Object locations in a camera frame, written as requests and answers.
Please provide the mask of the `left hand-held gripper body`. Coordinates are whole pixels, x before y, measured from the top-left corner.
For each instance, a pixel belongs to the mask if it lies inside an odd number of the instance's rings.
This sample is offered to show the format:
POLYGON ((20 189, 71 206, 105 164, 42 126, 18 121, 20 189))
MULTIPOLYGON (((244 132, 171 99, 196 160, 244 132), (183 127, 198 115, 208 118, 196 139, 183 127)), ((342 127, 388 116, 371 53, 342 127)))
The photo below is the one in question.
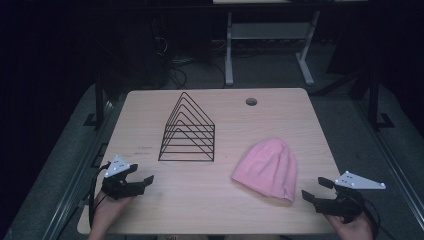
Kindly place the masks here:
POLYGON ((127 163, 121 156, 116 155, 107 167, 102 181, 101 190, 109 197, 118 200, 126 197, 142 195, 141 182, 128 183, 123 172, 132 164, 127 163))

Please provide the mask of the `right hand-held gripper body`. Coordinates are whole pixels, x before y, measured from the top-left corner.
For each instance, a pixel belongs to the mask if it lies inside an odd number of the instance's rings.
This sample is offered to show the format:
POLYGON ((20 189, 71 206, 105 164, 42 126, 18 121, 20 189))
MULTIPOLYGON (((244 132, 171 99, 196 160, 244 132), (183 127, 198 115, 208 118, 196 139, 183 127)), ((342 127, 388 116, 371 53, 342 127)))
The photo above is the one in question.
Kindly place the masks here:
POLYGON ((365 199, 360 190, 384 190, 386 188, 386 184, 383 182, 376 182, 349 171, 345 171, 339 178, 332 181, 336 198, 316 198, 314 208, 317 213, 342 217, 345 223, 352 222, 365 210, 365 199))

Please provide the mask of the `pink knit beanie hat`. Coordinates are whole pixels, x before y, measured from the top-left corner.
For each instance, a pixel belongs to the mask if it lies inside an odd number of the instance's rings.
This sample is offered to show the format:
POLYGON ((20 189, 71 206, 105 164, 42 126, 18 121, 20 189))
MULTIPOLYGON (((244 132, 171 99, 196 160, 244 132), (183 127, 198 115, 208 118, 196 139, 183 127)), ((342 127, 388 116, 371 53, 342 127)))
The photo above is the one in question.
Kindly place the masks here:
POLYGON ((292 204, 295 199, 297 159, 282 139, 263 140, 247 150, 231 178, 265 197, 292 204))

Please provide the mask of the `person's left hand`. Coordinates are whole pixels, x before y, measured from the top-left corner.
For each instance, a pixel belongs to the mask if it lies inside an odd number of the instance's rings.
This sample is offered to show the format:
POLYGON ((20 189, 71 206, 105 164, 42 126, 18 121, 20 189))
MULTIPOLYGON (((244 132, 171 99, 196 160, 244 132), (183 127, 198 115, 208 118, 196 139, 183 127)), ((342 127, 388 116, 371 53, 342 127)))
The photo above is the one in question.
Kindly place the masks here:
POLYGON ((100 191, 95 198, 96 210, 88 240, 104 240, 110 227, 132 200, 133 197, 115 200, 100 191))

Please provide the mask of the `person's right hand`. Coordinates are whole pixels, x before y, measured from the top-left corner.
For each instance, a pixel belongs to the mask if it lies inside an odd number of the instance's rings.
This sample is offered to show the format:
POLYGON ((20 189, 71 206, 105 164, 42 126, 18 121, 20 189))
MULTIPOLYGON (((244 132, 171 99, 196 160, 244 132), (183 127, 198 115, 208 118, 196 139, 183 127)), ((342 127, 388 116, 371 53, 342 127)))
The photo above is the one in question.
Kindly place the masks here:
POLYGON ((325 215, 325 219, 341 240, 373 240, 371 222, 364 213, 347 224, 336 216, 325 215))

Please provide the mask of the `grey metal frame rail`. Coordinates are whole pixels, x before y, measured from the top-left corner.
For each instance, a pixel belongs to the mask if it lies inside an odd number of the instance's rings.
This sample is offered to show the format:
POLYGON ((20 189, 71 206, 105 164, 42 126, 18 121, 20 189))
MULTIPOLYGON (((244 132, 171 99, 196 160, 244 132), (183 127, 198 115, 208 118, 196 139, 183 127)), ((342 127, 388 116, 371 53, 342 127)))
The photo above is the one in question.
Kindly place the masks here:
POLYGON ((78 218, 78 212, 87 206, 92 179, 100 168, 112 134, 115 109, 116 105, 106 100, 102 106, 96 107, 96 113, 85 118, 82 128, 88 131, 88 139, 83 141, 82 153, 77 157, 76 167, 42 240, 60 240, 69 223, 78 218))
POLYGON ((381 135, 380 129, 374 127, 369 122, 365 107, 358 102, 355 102, 354 106, 357 109, 360 117, 365 122, 365 125, 370 131, 372 137, 375 139, 378 148, 380 149, 381 153, 385 158, 386 165, 391 175, 393 176, 396 184, 398 185, 398 189, 406 200, 407 205, 409 206, 413 216, 415 217, 417 223, 420 225, 421 229, 424 231, 424 203, 419 198, 417 192, 408 180, 405 172, 397 162, 395 154, 389 148, 388 143, 381 135))

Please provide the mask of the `white metal desk frame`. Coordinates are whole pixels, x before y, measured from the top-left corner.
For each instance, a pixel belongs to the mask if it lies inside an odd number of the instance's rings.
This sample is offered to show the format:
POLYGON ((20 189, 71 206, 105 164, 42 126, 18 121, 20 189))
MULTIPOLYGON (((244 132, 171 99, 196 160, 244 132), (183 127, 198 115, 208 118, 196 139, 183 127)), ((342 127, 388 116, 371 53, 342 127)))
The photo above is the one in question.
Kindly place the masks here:
POLYGON ((309 22, 295 23, 234 23, 232 13, 227 14, 225 85, 234 84, 232 42, 234 40, 303 40, 303 48, 295 54, 303 79, 307 85, 315 83, 306 57, 320 16, 315 11, 309 22))

